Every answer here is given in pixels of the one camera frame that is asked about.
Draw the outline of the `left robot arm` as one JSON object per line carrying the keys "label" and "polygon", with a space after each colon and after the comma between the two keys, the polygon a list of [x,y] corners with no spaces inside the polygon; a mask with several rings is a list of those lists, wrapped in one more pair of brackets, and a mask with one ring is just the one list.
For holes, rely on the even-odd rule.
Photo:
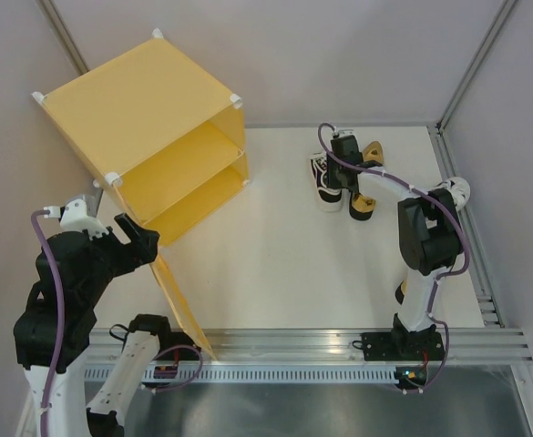
{"label": "left robot arm", "polygon": [[64,206],[33,213],[41,245],[37,282],[14,326],[15,352],[33,394],[40,436],[122,436],[128,407],[155,361],[173,350],[169,320],[139,314],[117,362],[91,400],[85,368],[95,307],[113,279],[152,263],[159,234],[127,214],[115,217],[129,241],[121,242],[96,213],[96,200],[79,195]]}

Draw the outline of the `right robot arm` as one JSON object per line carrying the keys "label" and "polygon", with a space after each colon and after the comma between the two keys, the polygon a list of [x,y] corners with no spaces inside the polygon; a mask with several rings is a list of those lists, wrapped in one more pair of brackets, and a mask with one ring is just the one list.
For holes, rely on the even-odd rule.
{"label": "right robot arm", "polygon": [[434,306],[444,279],[467,269],[455,265],[459,256],[468,254],[458,217],[470,198],[468,182],[454,177],[431,188],[417,188],[386,171],[379,142],[360,148],[355,135],[346,130],[334,129],[321,146],[313,175],[325,202],[333,203],[348,191],[352,217],[366,221],[378,198],[372,188],[397,201],[398,246],[407,267],[395,291],[399,309],[389,331],[364,331],[353,346],[370,362],[443,360],[449,331],[435,316]]}

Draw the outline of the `yellow cabinet door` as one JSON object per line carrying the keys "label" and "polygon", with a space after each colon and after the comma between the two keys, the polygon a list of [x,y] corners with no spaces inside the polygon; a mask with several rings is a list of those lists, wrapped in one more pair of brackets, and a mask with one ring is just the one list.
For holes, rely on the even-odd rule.
{"label": "yellow cabinet door", "polygon": [[194,344],[201,347],[212,359],[217,356],[213,351],[205,333],[193,315],[187,299],[179,289],[167,261],[162,255],[158,255],[150,264],[151,271],[162,289],[174,317],[182,330],[194,341]]}

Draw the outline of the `black white sneaker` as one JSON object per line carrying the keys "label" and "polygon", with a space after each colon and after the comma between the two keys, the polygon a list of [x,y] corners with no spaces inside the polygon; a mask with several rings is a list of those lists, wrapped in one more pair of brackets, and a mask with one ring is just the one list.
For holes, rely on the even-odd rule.
{"label": "black white sneaker", "polygon": [[328,183],[327,155],[317,152],[310,156],[310,170],[313,175],[316,197],[322,211],[338,212],[343,205],[343,193],[340,189],[331,188]]}
{"label": "black white sneaker", "polygon": [[439,188],[445,189],[449,192],[457,211],[461,211],[470,199],[471,187],[464,178],[448,178],[436,186],[436,189]]}

